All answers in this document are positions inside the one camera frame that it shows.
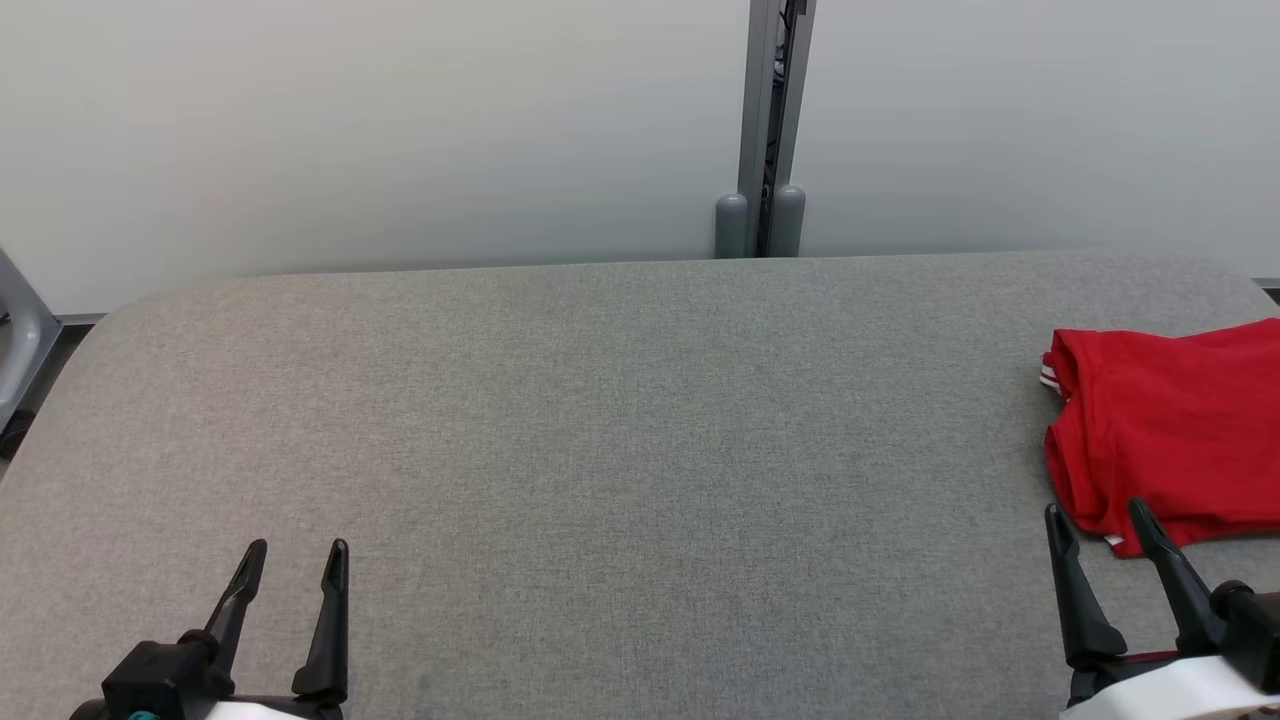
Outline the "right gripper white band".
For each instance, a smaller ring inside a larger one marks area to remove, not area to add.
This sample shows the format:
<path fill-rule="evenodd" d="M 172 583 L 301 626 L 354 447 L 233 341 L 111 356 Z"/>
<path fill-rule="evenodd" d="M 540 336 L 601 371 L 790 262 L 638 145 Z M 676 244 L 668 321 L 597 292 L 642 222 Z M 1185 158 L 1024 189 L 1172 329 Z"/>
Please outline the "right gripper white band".
<path fill-rule="evenodd" d="M 1073 525 L 1051 503 L 1044 525 L 1071 669 L 1060 720 L 1280 720 L 1280 650 L 1213 655 L 1225 624 L 1208 587 L 1143 498 L 1132 497 L 1128 511 L 1178 626 L 1176 650 L 1199 657 L 1172 651 L 1125 655 L 1123 633 L 1106 618 L 1082 568 Z"/>

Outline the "grey metal leg with caster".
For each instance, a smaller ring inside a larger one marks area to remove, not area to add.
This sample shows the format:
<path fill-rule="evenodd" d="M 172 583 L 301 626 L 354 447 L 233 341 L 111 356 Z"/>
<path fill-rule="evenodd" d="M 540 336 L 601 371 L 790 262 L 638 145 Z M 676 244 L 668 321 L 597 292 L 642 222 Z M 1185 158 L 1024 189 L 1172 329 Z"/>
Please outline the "grey metal leg with caster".
<path fill-rule="evenodd" d="M 20 405 L 38 378 L 61 325 L 35 287 L 0 249 L 0 333 L 9 331 L 9 345 L 0 351 L 0 461 L 10 461 L 35 420 Z"/>

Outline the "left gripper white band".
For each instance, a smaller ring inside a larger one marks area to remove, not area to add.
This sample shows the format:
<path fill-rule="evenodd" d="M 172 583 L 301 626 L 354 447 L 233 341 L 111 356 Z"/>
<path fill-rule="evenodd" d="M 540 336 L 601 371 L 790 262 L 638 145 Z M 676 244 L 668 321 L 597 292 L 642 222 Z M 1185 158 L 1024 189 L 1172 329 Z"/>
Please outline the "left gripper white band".
<path fill-rule="evenodd" d="M 252 541 L 205 625 L 218 643 L 212 665 L 230 673 L 244 616 L 255 600 L 268 542 Z M 292 696 L 233 696 L 218 701 L 205 720 L 344 720 L 349 693 L 349 546 L 332 542 L 320 580 L 323 602 L 305 664 L 294 673 Z"/>

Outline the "red basketball jersey white sleeves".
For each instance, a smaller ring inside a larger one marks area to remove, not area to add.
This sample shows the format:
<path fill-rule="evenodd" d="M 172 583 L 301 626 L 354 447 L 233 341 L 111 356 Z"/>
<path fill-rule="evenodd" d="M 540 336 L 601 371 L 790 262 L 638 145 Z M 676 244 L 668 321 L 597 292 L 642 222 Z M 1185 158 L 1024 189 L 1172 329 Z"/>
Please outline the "red basketball jersey white sleeves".
<path fill-rule="evenodd" d="M 1142 498 L 1184 547 L 1280 533 L 1280 318 L 1183 337 L 1057 329 L 1039 379 L 1059 503 L 1120 559 Z"/>

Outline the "grey partition post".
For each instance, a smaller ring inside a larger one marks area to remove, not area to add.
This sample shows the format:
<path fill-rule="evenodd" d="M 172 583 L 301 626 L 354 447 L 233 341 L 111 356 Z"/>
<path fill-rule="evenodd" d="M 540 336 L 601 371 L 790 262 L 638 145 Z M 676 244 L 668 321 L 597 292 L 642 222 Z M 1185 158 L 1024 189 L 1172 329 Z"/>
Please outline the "grey partition post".
<path fill-rule="evenodd" d="M 716 202 L 717 259 L 796 258 L 806 192 L 794 183 L 818 0 L 750 0 L 736 190 Z"/>

